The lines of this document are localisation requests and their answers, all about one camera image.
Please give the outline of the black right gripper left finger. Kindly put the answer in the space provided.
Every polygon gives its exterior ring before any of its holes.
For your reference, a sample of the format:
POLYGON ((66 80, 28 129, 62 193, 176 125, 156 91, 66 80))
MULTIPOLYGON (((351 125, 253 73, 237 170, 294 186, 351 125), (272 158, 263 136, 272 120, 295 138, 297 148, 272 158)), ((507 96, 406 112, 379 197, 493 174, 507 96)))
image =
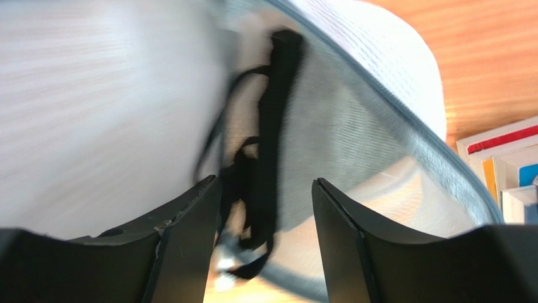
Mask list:
POLYGON ((202 302, 220 195, 211 175, 97 237, 2 229, 1 301, 202 302))

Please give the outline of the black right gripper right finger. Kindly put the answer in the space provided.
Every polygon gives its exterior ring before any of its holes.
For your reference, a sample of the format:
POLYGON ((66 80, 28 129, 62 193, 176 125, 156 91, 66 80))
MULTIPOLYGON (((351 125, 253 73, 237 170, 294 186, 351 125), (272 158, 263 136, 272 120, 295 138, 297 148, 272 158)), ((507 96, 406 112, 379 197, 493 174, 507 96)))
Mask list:
POLYGON ((536 302, 537 227, 486 225, 444 239, 312 184, 330 302, 536 302))

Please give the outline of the grey black bra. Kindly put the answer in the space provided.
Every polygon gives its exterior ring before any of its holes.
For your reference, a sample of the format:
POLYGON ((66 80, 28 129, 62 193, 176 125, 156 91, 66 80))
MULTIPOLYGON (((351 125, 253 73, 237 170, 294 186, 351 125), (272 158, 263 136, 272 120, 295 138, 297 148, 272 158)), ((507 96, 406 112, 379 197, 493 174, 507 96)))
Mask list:
POLYGON ((193 171, 193 180, 197 181, 213 142, 224 131, 225 115, 240 83, 252 74, 265 76, 266 88, 258 101, 258 135, 246 138, 236 151, 232 165, 219 171, 222 195, 218 234, 223 232, 233 204, 242 201, 246 210, 243 229, 250 231, 250 235, 239 239, 239 247, 255 250, 266 245, 266 252, 254 261, 227 270, 228 274, 245 280, 260 274, 275 245, 280 135, 306 50, 304 37, 289 28, 273 32, 271 41, 268 64, 245 70, 230 79, 224 106, 213 123, 193 171))

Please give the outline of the white mesh laundry bag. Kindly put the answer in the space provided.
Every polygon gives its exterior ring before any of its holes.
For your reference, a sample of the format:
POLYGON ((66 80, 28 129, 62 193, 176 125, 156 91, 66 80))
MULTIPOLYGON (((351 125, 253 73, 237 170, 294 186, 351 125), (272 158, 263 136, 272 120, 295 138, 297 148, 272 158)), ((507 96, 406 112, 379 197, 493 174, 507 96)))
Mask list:
MULTIPOLYGON (((284 115, 273 251, 257 278, 303 299, 328 292, 311 185, 440 237, 503 223, 445 144, 443 86, 422 37, 362 1, 2 1, 1 230, 97 237, 232 165, 258 135, 267 78, 234 91, 223 133, 193 171, 230 79, 270 62, 271 35, 306 50, 284 115)), ((220 204, 207 285, 266 252, 242 250, 244 203, 220 204)))

